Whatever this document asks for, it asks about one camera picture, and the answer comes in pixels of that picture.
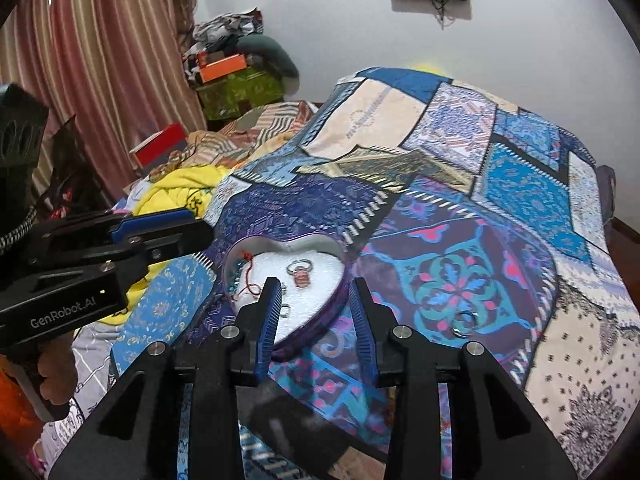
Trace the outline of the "person's left hand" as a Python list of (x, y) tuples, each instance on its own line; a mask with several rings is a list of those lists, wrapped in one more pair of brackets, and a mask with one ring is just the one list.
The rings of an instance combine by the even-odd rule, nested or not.
[(40, 394), (53, 405), (65, 404), (73, 396), (78, 375), (73, 354), (74, 334), (48, 341), (42, 347), (38, 372), (43, 378)]

